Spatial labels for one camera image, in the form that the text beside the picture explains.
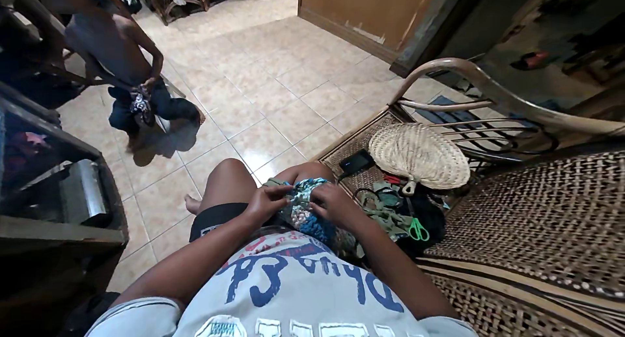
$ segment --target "black shorts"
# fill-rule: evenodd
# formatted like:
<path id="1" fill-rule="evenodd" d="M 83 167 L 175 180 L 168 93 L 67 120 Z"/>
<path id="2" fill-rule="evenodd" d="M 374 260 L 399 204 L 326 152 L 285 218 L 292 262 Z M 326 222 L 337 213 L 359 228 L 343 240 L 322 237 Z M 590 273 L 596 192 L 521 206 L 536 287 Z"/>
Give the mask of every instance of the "black shorts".
<path id="1" fill-rule="evenodd" d="M 238 215 L 241 215 L 245 211 L 247 203 L 228 203 L 211 206 L 199 213 L 193 225 L 191 225 L 191 234 L 189 235 L 189 243 L 195 241 L 197 238 L 204 236 L 206 233 L 216 229 L 220 225 L 234 219 Z M 277 216 L 272 216 L 267 222 L 262 224 L 265 226 L 284 226 L 289 229 L 293 229 L 285 221 L 280 221 Z"/>

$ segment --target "child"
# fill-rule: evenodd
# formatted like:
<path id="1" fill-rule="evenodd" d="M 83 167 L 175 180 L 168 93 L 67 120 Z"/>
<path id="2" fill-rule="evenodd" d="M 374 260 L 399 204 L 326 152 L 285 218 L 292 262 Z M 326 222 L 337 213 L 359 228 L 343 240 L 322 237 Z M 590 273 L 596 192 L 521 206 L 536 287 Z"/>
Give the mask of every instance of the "child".
<path id="1" fill-rule="evenodd" d="M 116 98 L 109 122 L 136 142 L 139 125 L 130 111 L 132 92 L 147 91 L 152 110 L 166 120 L 188 119 L 202 124 L 206 117 L 190 101 L 172 98 L 160 77 L 163 56 L 134 21 L 97 6 L 96 0 L 43 0 L 58 13 L 72 14 L 65 30 L 67 45 L 84 60 L 88 72 L 101 77 L 95 84 L 111 84 Z M 141 49 L 152 55 L 150 65 Z"/>

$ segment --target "woven hand fan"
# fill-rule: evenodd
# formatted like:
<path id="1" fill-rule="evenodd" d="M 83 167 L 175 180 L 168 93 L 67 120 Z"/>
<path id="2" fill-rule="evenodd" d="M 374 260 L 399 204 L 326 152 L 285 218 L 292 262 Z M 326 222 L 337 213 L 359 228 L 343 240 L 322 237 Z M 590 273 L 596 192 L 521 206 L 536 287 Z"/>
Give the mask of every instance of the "woven hand fan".
<path id="1" fill-rule="evenodd" d="M 409 196 L 417 182 L 432 189 L 453 189 L 469 181 L 469 163 L 457 145 L 424 124 L 381 129 L 371 137 L 369 153 L 382 170 L 408 178 L 402 191 Z"/>

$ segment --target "person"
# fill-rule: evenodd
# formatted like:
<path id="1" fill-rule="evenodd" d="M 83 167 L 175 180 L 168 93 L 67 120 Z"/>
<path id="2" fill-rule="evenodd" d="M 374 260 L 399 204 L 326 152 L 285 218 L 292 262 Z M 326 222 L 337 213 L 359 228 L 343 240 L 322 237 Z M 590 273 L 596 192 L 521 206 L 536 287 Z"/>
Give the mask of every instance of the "person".
<path id="1" fill-rule="evenodd" d="M 293 184 L 323 177 L 306 163 L 276 176 Z M 319 215 L 352 232 L 374 274 L 337 258 L 297 231 L 261 227 L 292 186 L 262 186 L 239 160 L 210 173 L 190 244 L 158 262 L 113 302 L 88 337 L 476 336 L 449 301 L 338 186 L 311 196 Z"/>
<path id="2" fill-rule="evenodd" d="M 43 2 L 53 11 L 73 15 L 65 30 L 67 44 L 85 60 L 87 72 L 101 78 L 94 84 L 113 85 L 109 94 L 116 100 L 109 122 L 128 134 L 130 144 L 139 135 L 130 111 L 133 92 L 147 92 L 153 111 L 166 120 L 204 122 L 206 117 L 192 102 L 169 95 L 160 77 L 163 55 L 137 23 L 98 7 L 96 0 Z M 139 47 L 152 55 L 152 65 Z"/>

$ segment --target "scissors handle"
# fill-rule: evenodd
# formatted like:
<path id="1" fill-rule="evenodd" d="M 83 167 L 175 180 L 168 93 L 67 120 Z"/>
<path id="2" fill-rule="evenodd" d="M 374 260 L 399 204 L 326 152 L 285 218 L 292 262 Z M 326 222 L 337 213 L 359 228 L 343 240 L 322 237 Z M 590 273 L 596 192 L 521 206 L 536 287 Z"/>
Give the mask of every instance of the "scissors handle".
<path id="1" fill-rule="evenodd" d="M 421 231 L 425 232 L 426 237 L 423 237 Z M 410 228 L 408 229 L 408 235 L 410 238 L 415 241 L 428 241 L 429 240 L 429 232 L 425 227 L 421 225 L 418 218 L 412 218 L 412 223 L 410 223 Z"/>

